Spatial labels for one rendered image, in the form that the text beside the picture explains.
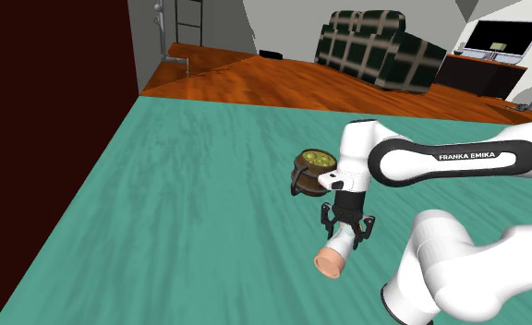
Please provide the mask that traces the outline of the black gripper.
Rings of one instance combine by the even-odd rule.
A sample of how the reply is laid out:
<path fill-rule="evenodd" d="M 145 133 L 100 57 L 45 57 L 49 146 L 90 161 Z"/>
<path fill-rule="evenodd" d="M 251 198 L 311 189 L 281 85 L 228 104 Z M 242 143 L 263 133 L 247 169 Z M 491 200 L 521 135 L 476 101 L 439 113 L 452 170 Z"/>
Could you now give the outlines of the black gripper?
<path fill-rule="evenodd" d="M 320 207 L 320 222 L 327 231 L 327 238 L 333 237 L 334 226 L 336 223 L 355 224 L 358 223 L 354 230 L 355 239 L 353 249 L 356 250 L 358 245 L 367 240 L 372 232 L 375 217 L 363 215 L 363 206 L 365 202 L 365 192 L 348 192 L 336 191 L 333 205 L 324 202 Z"/>

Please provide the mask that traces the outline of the white cup with peach base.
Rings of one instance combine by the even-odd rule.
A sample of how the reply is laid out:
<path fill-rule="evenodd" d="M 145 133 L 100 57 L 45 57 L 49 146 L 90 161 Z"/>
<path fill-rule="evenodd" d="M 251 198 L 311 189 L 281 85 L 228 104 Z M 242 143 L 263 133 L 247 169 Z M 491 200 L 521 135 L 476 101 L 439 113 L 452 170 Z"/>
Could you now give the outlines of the white cup with peach base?
<path fill-rule="evenodd" d="M 338 231 L 331 236 L 314 258 L 314 265 L 321 274 L 337 279 L 345 268 L 353 250 L 355 233 L 347 223 L 340 223 Z"/>

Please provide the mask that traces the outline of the brown pot with yellow contents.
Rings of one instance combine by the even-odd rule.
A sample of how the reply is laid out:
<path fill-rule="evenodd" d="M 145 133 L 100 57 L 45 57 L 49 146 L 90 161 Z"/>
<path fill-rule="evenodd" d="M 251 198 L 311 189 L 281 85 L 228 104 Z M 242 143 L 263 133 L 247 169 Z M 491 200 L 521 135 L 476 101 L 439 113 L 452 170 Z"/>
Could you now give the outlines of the brown pot with yellow contents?
<path fill-rule="evenodd" d="M 337 160 L 328 151 L 319 149 L 302 150 L 294 159 L 291 173 L 291 195 L 300 193 L 310 197 L 320 197 L 328 190 L 322 186 L 318 177 L 336 169 Z"/>

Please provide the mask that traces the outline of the dark plaid sofa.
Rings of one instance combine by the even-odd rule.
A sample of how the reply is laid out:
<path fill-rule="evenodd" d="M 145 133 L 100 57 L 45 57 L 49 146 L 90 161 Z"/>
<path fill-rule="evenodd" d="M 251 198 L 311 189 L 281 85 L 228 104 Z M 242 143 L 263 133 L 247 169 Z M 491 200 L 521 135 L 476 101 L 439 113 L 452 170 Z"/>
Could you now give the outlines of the dark plaid sofa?
<path fill-rule="evenodd" d="M 405 30 L 395 10 L 332 13 L 322 26 L 314 62 L 382 90 L 429 91 L 447 51 Z"/>

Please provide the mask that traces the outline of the dark cabinet with television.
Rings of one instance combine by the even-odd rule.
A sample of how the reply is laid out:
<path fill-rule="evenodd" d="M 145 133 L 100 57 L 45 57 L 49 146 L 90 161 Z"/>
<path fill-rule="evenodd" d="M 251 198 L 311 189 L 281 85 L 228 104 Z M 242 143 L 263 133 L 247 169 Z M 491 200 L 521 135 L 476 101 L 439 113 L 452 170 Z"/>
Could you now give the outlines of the dark cabinet with television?
<path fill-rule="evenodd" d="M 532 21 L 479 20 L 462 53 L 448 54 L 436 84 L 478 97 L 505 100 L 527 72 L 520 62 L 532 47 Z"/>

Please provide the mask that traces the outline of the grey floor stand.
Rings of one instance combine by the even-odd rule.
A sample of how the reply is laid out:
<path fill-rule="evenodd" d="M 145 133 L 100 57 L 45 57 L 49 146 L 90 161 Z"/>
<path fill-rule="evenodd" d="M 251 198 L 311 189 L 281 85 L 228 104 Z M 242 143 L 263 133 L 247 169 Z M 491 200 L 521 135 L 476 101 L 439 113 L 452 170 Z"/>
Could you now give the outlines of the grey floor stand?
<path fill-rule="evenodd" d="M 164 23 L 163 0 L 156 0 L 156 3 L 154 5 L 154 11 L 156 12 L 156 15 L 153 19 L 153 22 L 157 25 L 158 31 L 159 31 L 161 61 L 184 64 L 186 66 L 187 76 L 189 76 L 189 60 L 187 58 L 172 57 L 167 53 L 167 48 L 165 46 L 165 23 Z"/>

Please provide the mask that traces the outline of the black ladder frame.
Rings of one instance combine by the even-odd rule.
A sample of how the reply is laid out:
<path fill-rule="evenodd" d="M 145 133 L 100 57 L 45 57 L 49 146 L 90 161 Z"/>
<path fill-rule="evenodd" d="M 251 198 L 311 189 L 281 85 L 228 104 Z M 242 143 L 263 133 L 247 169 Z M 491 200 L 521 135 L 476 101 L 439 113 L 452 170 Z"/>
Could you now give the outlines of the black ladder frame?
<path fill-rule="evenodd" d="M 197 23 L 188 23 L 181 21 L 179 18 L 180 4 L 189 2 L 191 4 L 196 3 L 199 5 L 199 21 Z M 188 27 L 199 30 L 199 46 L 203 46 L 203 17 L 204 17 L 204 0 L 175 0 L 175 41 L 180 43 L 179 28 Z"/>

